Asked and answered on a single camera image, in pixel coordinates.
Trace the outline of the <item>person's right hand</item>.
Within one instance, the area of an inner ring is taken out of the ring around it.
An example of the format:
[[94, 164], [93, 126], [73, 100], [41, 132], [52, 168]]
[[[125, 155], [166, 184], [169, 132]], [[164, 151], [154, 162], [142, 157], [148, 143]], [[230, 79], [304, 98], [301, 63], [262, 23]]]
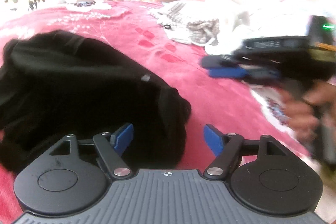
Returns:
[[335, 130], [335, 85], [316, 81], [300, 100], [288, 91], [280, 90], [279, 93], [287, 116], [286, 124], [295, 132], [298, 141], [311, 142], [315, 138], [314, 130], [319, 125], [319, 119], [314, 115], [314, 106], [330, 105], [325, 114], [325, 124]]

